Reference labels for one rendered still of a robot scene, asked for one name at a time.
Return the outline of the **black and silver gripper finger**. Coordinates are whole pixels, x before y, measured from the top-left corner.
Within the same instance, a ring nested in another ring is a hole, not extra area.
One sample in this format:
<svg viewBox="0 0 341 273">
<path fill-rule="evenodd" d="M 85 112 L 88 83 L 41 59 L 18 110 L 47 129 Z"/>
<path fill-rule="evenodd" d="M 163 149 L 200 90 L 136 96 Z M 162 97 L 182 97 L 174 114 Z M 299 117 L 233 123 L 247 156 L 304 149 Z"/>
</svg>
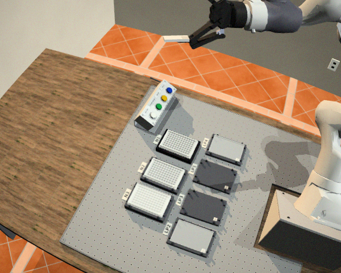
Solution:
<svg viewBox="0 0 341 273">
<path fill-rule="evenodd" d="M 216 30 L 216 32 L 203 36 L 210 30 L 215 29 L 224 21 L 225 21 L 224 18 L 220 18 L 214 23 L 211 22 L 211 20 L 209 20 L 205 25 L 203 25 L 197 31 L 192 33 L 190 36 L 187 36 L 187 35 L 163 36 L 163 40 L 164 42 L 189 43 L 192 49 L 196 49 L 214 40 L 224 39 L 226 37 L 224 34 L 224 29 L 220 29 L 220 28 L 219 30 Z"/>
<path fill-rule="evenodd" d="M 208 0 L 210 3 L 212 3 L 222 14 L 226 13 L 225 9 L 220 6 L 215 0 Z"/>
</svg>

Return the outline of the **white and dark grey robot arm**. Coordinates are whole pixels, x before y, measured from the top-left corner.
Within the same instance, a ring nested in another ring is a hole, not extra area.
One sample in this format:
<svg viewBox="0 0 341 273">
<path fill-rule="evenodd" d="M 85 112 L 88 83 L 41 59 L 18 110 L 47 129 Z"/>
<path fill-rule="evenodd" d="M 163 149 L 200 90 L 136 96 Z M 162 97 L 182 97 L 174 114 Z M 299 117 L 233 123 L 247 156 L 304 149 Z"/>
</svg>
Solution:
<svg viewBox="0 0 341 273">
<path fill-rule="evenodd" d="M 239 2 L 247 8 L 243 29 L 252 34 L 294 33 L 300 27 L 338 22 L 341 43 L 341 0 L 306 0 L 299 7 L 290 0 Z M 294 207 L 314 222 L 341 230 L 341 103 L 322 101 L 315 110 L 315 122 L 321 134 L 321 151 Z"/>
</svg>

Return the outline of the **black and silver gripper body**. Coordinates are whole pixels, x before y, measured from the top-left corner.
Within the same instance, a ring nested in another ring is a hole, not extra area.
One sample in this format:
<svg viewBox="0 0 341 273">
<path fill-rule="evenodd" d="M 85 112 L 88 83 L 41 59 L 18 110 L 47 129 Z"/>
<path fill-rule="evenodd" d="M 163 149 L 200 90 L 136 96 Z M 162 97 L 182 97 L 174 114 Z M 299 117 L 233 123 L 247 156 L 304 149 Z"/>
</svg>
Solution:
<svg viewBox="0 0 341 273">
<path fill-rule="evenodd" d="M 225 21 L 218 27 L 224 28 L 243 28 L 247 22 L 247 8 L 243 2 L 220 0 L 217 2 L 222 6 L 226 13 L 222 14 L 214 5 L 210 7 L 209 18 L 214 23 L 220 18 Z"/>
</svg>

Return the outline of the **beige button panel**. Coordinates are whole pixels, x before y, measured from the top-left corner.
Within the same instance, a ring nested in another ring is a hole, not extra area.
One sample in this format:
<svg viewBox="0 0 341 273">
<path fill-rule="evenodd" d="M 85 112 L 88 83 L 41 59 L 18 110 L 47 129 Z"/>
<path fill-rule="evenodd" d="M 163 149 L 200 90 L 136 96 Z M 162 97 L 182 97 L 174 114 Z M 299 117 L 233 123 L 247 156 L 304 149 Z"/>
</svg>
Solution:
<svg viewBox="0 0 341 273">
<path fill-rule="evenodd" d="M 134 120 L 134 125 L 145 131 L 155 133 L 159 124 L 163 120 L 176 96 L 176 88 L 165 79 L 159 81 L 153 77 L 151 79 L 160 82 L 148 99 L 148 103 L 140 111 Z"/>
</svg>

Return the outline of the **white deck label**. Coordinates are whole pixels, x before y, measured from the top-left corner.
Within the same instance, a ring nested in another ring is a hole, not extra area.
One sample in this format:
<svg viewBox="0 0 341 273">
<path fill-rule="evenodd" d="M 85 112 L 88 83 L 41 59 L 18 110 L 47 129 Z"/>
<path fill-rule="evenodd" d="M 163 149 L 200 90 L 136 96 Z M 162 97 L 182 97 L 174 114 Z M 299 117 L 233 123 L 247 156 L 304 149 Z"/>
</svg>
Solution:
<svg viewBox="0 0 341 273">
<path fill-rule="evenodd" d="M 206 148 L 209 139 L 205 138 L 201 147 Z"/>
<path fill-rule="evenodd" d="M 181 206 L 181 203 L 182 203 L 182 201 L 184 199 L 184 196 L 185 195 L 182 195 L 182 194 L 179 195 L 179 197 L 177 199 L 177 202 L 176 202 L 176 205 Z"/>
<path fill-rule="evenodd" d="M 171 227 L 172 227 L 172 224 L 168 222 L 166 227 L 165 227 L 165 229 L 164 229 L 164 231 L 163 231 L 163 234 L 168 235 Z"/>
<path fill-rule="evenodd" d="M 161 137 L 162 136 L 158 134 L 153 143 L 157 145 Z"/>
<path fill-rule="evenodd" d="M 140 168 L 138 169 L 138 172 L 142 173 L 142 172 L 143 172 L 143 170 L 145 169 L 146 165 L 147 165 L 147 163 L 145 163 L 145 162 L 142 162 L 142 164 L 141 164 Z"/>
<path fill-rule="evenodd" d="M 194 172 L 195 172 L 195 170 L 196 170 L 196 168 L 197 168 L 197 164 L 194 164 L 194 163 L 193 163 L 193 164 L 192 164 L 192 167 L 191 167 L 191 169 L 190 169 L 190 171 L 189 171 L 189 173 L 193 175 Z"/>
<path fill-rule="evenodd" d="M 126 191 L 125 191 L 125 193 L 124 193 L 122 199 L 127 201 L 127 199 L 128 199 L 128 197 L 129 197 L 131 191 L 132 191 L 132 190 L 130 190 L 130 189 L 126 189 Z"/>
</svg>

